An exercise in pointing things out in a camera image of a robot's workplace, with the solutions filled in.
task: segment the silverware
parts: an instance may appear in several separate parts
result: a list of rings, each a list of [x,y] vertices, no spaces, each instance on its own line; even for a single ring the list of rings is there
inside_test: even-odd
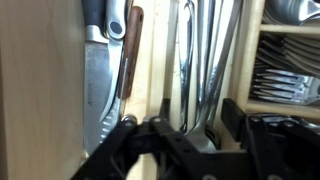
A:
[[[84,72],[84,147],[91,154],[99,145],[99,122],[105,98],[110,91],[108,40],[103,36],[104,0],[82,0],[86,32]]]
[[[262,36],[257,59],[275,68],[320,77],[318,55],[303,51],[284,39],[271,34]]]
[[[198,61],[197,61],[197,105],[196,123],[200,121],[200,115],[205,101],[205,88],[207,79],[207,65],[213,27],[215,1],[198,0]]]
[[[179,60],[181,79],[180,131],[188,129],[188,105],[191,64],[194,48],[195,14],[192,1],[180,1],[178,13]]]
[[[315,47],[309,46],[308,44],[299,43],[295,40],[288,38],[288,36],[286,36],[283,39],[283,41],[287,44],[292,45],[294,47],[294,49],[299,49],[299,50],[304,51],[306,53],[312,53],[312,54],[320,56],[320,48],[315,48]]]
[[[106,99],[105,107],[101,113],[100,121],[106,117],[115,99],[122,55],[122,46],[126,33],[126,7],[126,0],[107,1],[106,26],[109,35],[109,75],[112,77],[112,80],[106,82],[110,83],[110,91]]]
[[[207,91],[205,96],[205,99],[203,99],[205,102],[203,104],[203,107],[200,107],[200,114],[199,114],[199,119],[196,121],[195,127],[187,132],[186,137],[188,140],[200,151],[203,153],[214,153],[216,152],[217,149],[217,141],[212,141],[210,138],[217,138],[216,133],[214,132],[213,129],[207,129],[206,131],[206,124],[207,120],[209,117],[210,112],[215,113],[217,102],[219,100],[219,95],[220,95],[220,89],[221,89],[221,84],[222,84],[222,78],[223,78],[223,73],[228,57],[228,52],[232,40],[232,34],[234,32],[234,28],[236,25],[237,17],[240,12],[240,7],[241,7],[241,2],[242,1],[232,1],[232,8],[230,8],[230,11],[228,13],[224,14],[224,19],[223,21],[219,21],[219,31],[222,31],[224,34],[221,36],[223,37],[223,46],[220,47],[217,44],[216,47],[216,53],[217,53],[217,61],[214,62],[214,66],[211,71],[210,79],[209,79],[209,84],[207,87]],[[200,7],[206,6],[205,3],[199,4]]]
[[[259,84],[254,84],[252,91],[259,98],[296,105],[309,105],[320,100],[320,79],[281,70],[266,71],[255,75],[254,82]]]
[[[143,10],[134,6],[129,13],[126,37],[124,43],[124,54],[121,61],[121,73],[117,85],[117,96],[112,104],[111,110],[102,121],[104,127],[101,129],[100,143],[108,137],[114,126],[124,117],[126,98],[130,95],[132,86],[134,66],[138,56],[140,36],[143,23]]]
[[[320,4],[313,0],[268,0],[264,21],[270,24],[302,25],[320,18]]]
[[[227,63],[229,50],[232,42],[233,33],[236,27],[237,17],[241,9],[242,1],[233,1],[233,4],[228,4],[229,11],[221,11],[219,18],[219,26],[217,33],[216,46],[214,50],[214,61],[211,69],[208,87],[206,91],[206,102],[204,118],[207,120],[206,134],[215,142],[217,148],[220,147],[220,138],[217,132],[213,129],[214,118],[216,115],[225,66]]]
[[[291,39],[293,41],[296,41],[300,44],[308,45],[310,47],[314,48],[320,48],[319,40],[320,38],[313,36],[312,38],[306,37],[306,36],[298,36],[298,35],[290,35],[288,34],[286,38]]]
[[[186,138],[202,153],[214,153],[216,147],[205,134],[206,119],[201,118],[205,100],[207,64],[211,45],[214,4],[212,0],[198,1],[198,62],[196,124],[185,134]]]

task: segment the black knife handle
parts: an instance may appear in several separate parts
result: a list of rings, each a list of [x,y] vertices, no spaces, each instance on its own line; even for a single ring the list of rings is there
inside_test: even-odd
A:
[[[82,0],[84,24],[96,25],[102,32],[106,17],[106,0]]]

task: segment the fork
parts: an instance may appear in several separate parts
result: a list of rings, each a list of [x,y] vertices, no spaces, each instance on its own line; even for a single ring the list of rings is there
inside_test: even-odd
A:
[[[283,70],[267,69],[257,73],[253,93],[269,101],[309,105],[320,100],[320,79]]]

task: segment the knife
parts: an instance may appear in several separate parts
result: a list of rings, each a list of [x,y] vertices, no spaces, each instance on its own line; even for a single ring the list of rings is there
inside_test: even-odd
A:
[[[99,122],[103,121],[109,113],[115,99],[117,82],[119,77],[123,40],[126,33],[126,0],[107,1],[107,32],[109,34],[109,73],[112,73],[110,91],[107,95],[105,107],[101,113]]]
[[[117,97],[121,100],[120,115],[124,115],[125,99],[131,95],[134,71],[140,45],[144,13],[139,6],[131,8],[124,41]]]
[[[102,121],[103,127],[100,135],[100,143],[108,136],[114,128],[116,122],[124,117],[124,107],[126,98],[129,95],[128,87],[132,86],[133,74],[138,56],[141,30],[143,24],[143,10],[134,6],[129,13],[129,20],[126,29],[124,42],[124,54],[121,61],[121,71],[119,83],[117,85],[117,96],[113,102],[112,108]]]
[[[89,154],[99,144],[100,114],[110,88],[108,40],[103,36],[106,0],[82,0],[85,24],[84,147]]]

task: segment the knife handle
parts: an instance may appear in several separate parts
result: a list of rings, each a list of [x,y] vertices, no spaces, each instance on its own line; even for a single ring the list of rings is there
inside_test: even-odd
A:
[[[120,67],[119,82],[122,83],[124,81],[124,85],[122,90],[122,97],[120,97],[121,88],[119,89],[120,91],[118,91],[117,94],[121,99],[126,99],[131,95],[133,76],[139,51],[143,18],[143,9],[138,6],[133,6],[129,14],[127,32],[124,41],[124,53]]]
[[[127,0],[107,0],[107,31],[111,38],[122,40],[126,34]]]
[[[106,0],[82,0],[85,26],[96,25],[102,32],[106,17]]]

